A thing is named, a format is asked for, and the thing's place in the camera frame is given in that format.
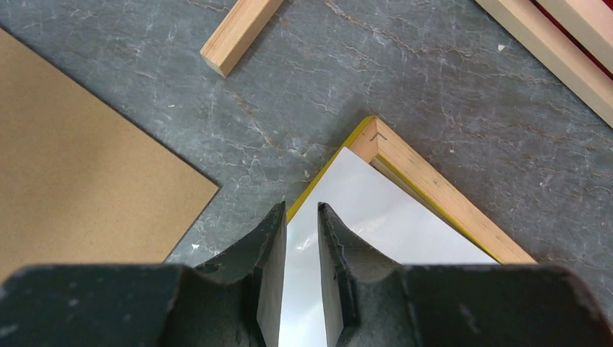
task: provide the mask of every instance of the wooden plank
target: wooden plank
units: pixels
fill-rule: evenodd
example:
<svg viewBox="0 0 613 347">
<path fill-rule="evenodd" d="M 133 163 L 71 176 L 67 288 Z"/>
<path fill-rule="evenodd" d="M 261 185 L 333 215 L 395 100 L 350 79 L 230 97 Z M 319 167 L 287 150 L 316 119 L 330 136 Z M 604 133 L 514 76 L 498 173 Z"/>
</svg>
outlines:
<svg viewBox="0 0 613 347">
<path fill-rule="evenodd" d="M 200 49 L 200 55 L 218 74 L 227 77 L 282 2 L 238 0 Z"/>
<path fill-rule="evenodd" d="M 217 187 L 0 30 L 0 279 L 162 262 Z"/>
<path fill-rule="evenodd" d="M 348 147 L 405 192 L 418 195 L 426 207 L 499 262 L 535 263 L 526 251 L 380 119 L 373 118 Z"/>
<path fill-rule="evenodd" d="M 538 3 L 613 72 L 613 11 L 602 0 L 538 0 Z"/>
<path fill-rule="evenodd" d="M 613 127 L 613 81 L 530 0 L 476 2 Z"/>
</svg>

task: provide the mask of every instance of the wooden beam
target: wooden beam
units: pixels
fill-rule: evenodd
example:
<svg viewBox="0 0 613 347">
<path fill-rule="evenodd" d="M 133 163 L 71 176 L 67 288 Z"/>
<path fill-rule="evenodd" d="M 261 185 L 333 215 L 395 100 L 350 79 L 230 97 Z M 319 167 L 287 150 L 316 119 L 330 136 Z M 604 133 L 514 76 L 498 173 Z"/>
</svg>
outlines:
<svg viewBox="0 0 613 347">
<path fill-rule="evenodd" d="M 238 0 L 217 27 L 200 55 L 227 77 L 283 0 Z"/>
<path fill-rule="evenodd" d="M 497 261 L 502 264 L 535 263 L 380 119 L 374 117 L 348 148 Z"/>
<path fill-rule="evenodd" d="M 613 72 L 613 11 L 602 0 L 538 0 L 538 3 Z"/>
<path fill-rule="evenodd" d="M 613 127 L 613 80 L 559 31 L 530 0 L 476 2 Z"/>
</svg>

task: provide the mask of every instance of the red object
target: red object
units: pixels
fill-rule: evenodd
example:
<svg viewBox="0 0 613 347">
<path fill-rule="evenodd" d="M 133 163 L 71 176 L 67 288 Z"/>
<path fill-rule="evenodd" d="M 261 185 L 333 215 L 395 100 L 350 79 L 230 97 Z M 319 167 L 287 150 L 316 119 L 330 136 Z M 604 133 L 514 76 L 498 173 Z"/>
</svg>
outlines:
<svg viewBox="0 0 613 347">
<path fill-rule="evenodd" d="M 602 70 L 602 72 L 604 72 L 611 80 L 613 80 L 613 74 L 606 69 L 606 67 L 604 67 L 604 65 L 598 61 L 598 59 L 596 59 L 595 56 L 593 56 L 585 47 L 583 47 L 583 45 L 581 43 L 579 43 L 579 41 L 577 41 L 577 39 L 575 37 L 573 37 L 568 30 L 564 29 L 564 27 L 547 11 L 545 10 L 545 8 L 543 8 L 543 6 L 541 6 L 537 0 L 531 0 L 532 4 L 534 4 L 534 6 L 536 6 L 537 9 L 539 9 L 539 11 L 543 12 L 543 14 L 545 15 L 545 17 L 547 17 L 547 19 L 554 23 L 554 25 L 560 29 L 560 31 L 562 33 L 564 33 L 564 35 L 566 35 L 567 38 L 569 38 L 574 44 L 575 46 L 577 46 L 582 52 L 583 54 L 585 54 L 590 60 L 592 60 L 594 62 L 594 64 L 600 69 Z M 613 0 L 602 0 L 611 10 L 613 10 Z"/>
</svg>

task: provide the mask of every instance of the gray marble surface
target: gray marble surface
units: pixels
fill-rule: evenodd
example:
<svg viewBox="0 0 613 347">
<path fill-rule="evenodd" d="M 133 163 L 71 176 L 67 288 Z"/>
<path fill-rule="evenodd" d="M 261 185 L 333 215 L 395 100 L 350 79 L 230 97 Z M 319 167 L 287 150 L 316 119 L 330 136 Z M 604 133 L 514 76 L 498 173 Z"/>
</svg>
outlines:
<svg viewBox="0 0 613 347">
<path fill-rule="evenodd" d="M 0 26 L 220 185 L 169 261 L 292 203 L 378 113 L 613 318 L 613 131 L 476 3 L 287 0 L 224 80 L 198 51 L 233 3 L 0 2 Z"/>
</svg>

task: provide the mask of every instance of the gray table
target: gray table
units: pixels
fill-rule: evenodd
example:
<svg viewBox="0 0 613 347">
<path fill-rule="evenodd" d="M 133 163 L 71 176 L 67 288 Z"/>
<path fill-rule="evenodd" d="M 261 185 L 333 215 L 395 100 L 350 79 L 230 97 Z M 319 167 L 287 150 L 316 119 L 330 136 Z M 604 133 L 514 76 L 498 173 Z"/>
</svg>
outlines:
<svg viewBox="0 0 613 347">
<path fill-rule="evenodd" d="M 613 318 L 613 131 L 472 0 L 286 1 L 223 80 L 198 51 L 232 5 L 0 3 L 3 28 L 220 185 L 169 261 L 291 204 L 378 113 Z"/>
</svg>

